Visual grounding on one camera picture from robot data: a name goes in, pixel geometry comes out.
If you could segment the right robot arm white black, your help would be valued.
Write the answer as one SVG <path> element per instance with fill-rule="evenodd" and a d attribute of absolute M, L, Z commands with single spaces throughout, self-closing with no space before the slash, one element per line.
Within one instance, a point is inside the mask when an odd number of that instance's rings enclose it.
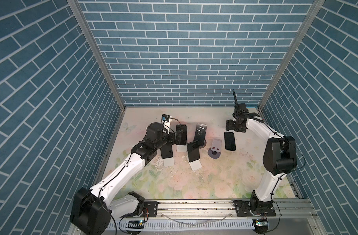
<path fill-rule="evenodd" d="M 246 104 L 235 102 L 233 119 L 226 121 L 225 149 L 236 150 L 232 131 L 245 133 L 247 130 L 253 131 L 266 142 L 262 157 L 265 172 L 248 201 L 235 200 L 232 204 L 239 217 L 275 216 L 274 194 L 280 181 L 297 166 L 296 142 L 293 137 L 282 136 L 273 130 L 258 114 L 250 113 Z"/>

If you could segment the white stand front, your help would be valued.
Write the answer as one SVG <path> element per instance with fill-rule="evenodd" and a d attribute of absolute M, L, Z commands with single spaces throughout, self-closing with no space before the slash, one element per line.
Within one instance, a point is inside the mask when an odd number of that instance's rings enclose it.
<path fill-rule="evenodd" d="M 195 160 L 189 163 L 193 171 L 199 170 L 202 168 L 202 164 L 199 160 Z"/>

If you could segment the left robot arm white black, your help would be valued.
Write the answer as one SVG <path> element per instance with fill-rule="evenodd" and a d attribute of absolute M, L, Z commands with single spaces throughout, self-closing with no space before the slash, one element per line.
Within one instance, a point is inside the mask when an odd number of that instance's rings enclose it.
<path fill-rule="evenodd" d="M 117 218 L 143 213 L 145 199 L 135 192 L 129 192 L 114 206 L 111 203 L 125 184 L 157 155 L 159 149 L 187 140 L 183 127 L 173 131 L 169 125 L 169 122 L 151 123 L 144 138 L 131 149 L 129 157 L 120 166 L 91 188 L 80 188 L 73 198 L 70 222 L 87 235 L 101 235 Z"/>

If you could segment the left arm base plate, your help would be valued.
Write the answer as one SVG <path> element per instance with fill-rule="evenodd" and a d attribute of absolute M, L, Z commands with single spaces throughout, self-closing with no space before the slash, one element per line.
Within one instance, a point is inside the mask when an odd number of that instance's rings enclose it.
<path fill-rule="evenodd" d="M 132 208 L 132 211 L 122 212 L 119 217 L 142 217 L 143 212 L 148 210 L 148 217 L 156 217 L 159 203 L 157 201 L 145 201 L 139 202 L 136 208 Z"/>

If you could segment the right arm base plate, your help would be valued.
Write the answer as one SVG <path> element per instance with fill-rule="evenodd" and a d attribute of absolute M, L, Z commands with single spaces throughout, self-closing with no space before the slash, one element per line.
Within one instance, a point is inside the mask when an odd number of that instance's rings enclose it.
<path fill-rule="evenodd" d="M 234 200 L 232 202 L 232 205 L 235 207 L 236 215 L 238 217 L 276 216 L 276 212 L 273 207 L 273 201 L 262 202 L 254 198 L 251 198 L 250 201 Z"/>

